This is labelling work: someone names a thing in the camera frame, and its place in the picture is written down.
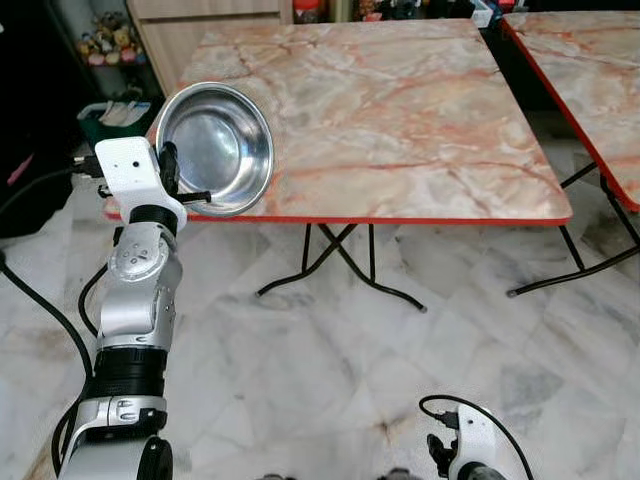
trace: bowl rim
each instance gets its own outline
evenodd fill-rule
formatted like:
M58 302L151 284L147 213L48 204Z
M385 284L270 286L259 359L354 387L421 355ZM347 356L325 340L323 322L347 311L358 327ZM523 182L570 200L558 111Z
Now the bowl rim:
M165 136L164 133L165 133L166 127L169 124L169 121L171 120L171 116L175 111L175 109L187 98L193 96L196 93L200 93L203 91L217 91L217 92L222 91L237 98L239 101L244 103L249 108L251 113L256 117L258 123L260 124L260 127L266 133L267 146L269 150L267 175L264 179L264 182L260 186L260 188L254 193L254 195L249 199L249 201L242 204L240 207L234 208L232 210L226 210L224 212L221 212L220 210L216 210L213 207L213 204L203 204L203 205L195 204L190 206L192 210L195 210L196 212L201 213L203 215L207 215L211 217L233 217L235 215L240 215L246 212L251 207L253 207L258 202L258 200L260 200L260 198L262 198L267 188L269 187L271 183L271 177L273 176L275 161L274 161L273 137L271 135L271 129L269 128L269 124L267 123L267 120L264 117L264 114L262 113L260 108L255 104L253 100L251 100L248 96L246 96L244 93L242 93L238 89L230 85L227 85L226 83L221 83L221 82L198 82L183 88L182 90L175 93L167 101L167 103L162 107L162 111L160 112L160 115L159 115L160 120L158 121L158 128L156 129L156 135L155 135L156 151L159 152L160 149L162 148L161 142L163 140L163 137ZM180 178L178 180L178 186L180 188L180 191L182 192L192 193L194 191L189 186L187 186L186 182L182 178L182 175L180 175Z

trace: green container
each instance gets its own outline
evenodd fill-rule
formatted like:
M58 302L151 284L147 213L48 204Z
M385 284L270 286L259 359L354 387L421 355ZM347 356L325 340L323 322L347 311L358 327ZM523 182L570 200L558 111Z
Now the green container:
M138 105L149 105L149 109L136 122L126 127L113 127L104 125L100 117L107 111L107 103L92 103L87 105L78 114L78 122L87 141L93 149L101 140L122 137L144 137L153 123L158 111L159 104L156 102L137 102Z

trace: wire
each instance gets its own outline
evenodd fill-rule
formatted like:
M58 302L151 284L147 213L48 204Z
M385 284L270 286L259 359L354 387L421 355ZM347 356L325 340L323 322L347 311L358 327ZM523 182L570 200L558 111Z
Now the wire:
M47 173L45 175L42 175L41 177L31 180L24 187L22 187L16 193L11 195L2 205L0 205L0 216L2 216L7 211L7 209L16 202L16 200L22 197L25 193L27 193L33 187L41 183L44 183L48 180L51 180L53 178L62 177L70 173L77 173L78 171L79 171L79 168L77 166L73 166L73 167L63 168L62 170L56 170L55 172Z
M93 376L93 369L91 366L91 357L89 356L89 352L87 351L86 345L82 341L82 337L80 336L76 328L73 326L73 324L67 319L67 317L65 317L60 312L60 310L54 307L45 298L43 298L38 292L36 292L29 285L27 285L20 277L18 277L13 272L13 270L9 268L9 266L6 263L6 256L2 251L0 251L0 272L4 273L4 275L7 277L7 279L9 279L9 281L11 281L11 283L13 283L18 289L22 290L22 292L25 295L27 295L34 302L36 302L38 305L44 308L47 312L49 312L51 316L53 316L58 321L58 323L62 325L62 327L67 331L67 333L71 337L71 340L73 340L73 343L78 349L78 353L80 354L80 358L82 360L82 366L84 368L84 373L85 373L84 386L82 388L82 391L76 398L76 400L71 404L71 406L67 409L67 411L64 413L64 415L56 425L56 428L54 429L53 437L51 440L51 459L53 461L53 467L56 472L56 476L58 476L58 474L60 473L60 467L61 467L60 436L65 424L67 425L67 430L68 430L67 435L71 434L70 432L71 424L69 423L69 420L72 418L72 414L75 412L75 408L78 406L78 404L80 403L80 400L84 396L84 393L89 384L89 381Z
M504 433L504 436L507 437L507 440L509 440L514 450L518 454L518 457L520 458L520 462L522 462L522 467L524 468L524 471L527 475L527 479L534 480L533 473L531 473L531 467L529 467L529 462L527 462L527 457L525 457L524 452L522 451L522 448L520 448L520 445L518 445L518 442L516 441L516 439L513 438L513 435L509 433L509 430L507 430L507 428L500 422L500 420L498 420L496 417L491 415L484 408L476 405L473 402L470 402L469 400L465 400L464 398L454 397L453 395L426 396L420 400L420 402L418 403L418 407L420 407L420 410L422 410L423 413L425 413L429 417L434 418L436 420L438 420L438 418L436 417L436 414L433 412L430 412L429 410L427 410L427 407L424 406L425 403L431 402L433 400L449 400L452 402L461 403L462 405L466 405L467 407L473 408L474 410L480 412L482 415L484 415L489 420L491 420L494 423L494 425L498 427L502 433Z
M84 288L80 292L80 296L78 297L78 311L80 312L80 318L82 319L82 322L84 323L85 327L87 327L87 329L91 332L91 335L93 335L94 337L98 336L98 329L95 327L93 323L91 323L91 320L89 319L89 315L87 315L87 307L86 307L87 295L89 295L89 292L91 291L93 286L96 283L98 283L98 280L100 280L103 277L103 275L107 273L107 269L108 267L107 267L107 264L105 263L102 267L100 267L100 270L98 270L96 274L93 277L91 277L91 279L87 282L87 284L84 286Z

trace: table top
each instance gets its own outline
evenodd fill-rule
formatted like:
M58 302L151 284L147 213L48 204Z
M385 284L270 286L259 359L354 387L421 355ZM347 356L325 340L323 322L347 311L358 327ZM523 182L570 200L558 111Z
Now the table top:
M558 225L572 215L470 20L223 27L181 86L201 81L247 94L274 137L268 191L232 220Z
M505 20L617 197L640 211L640 12Z

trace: metal bowl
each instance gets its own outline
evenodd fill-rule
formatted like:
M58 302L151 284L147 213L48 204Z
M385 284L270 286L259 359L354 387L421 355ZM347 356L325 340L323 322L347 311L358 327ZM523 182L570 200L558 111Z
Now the metal bowl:
M210 191L211 203L194 204L204 215L238 215L255 204L273 172L273 142L258 107L234 88L196 83L165 106L156 134L178 147L180 189Z

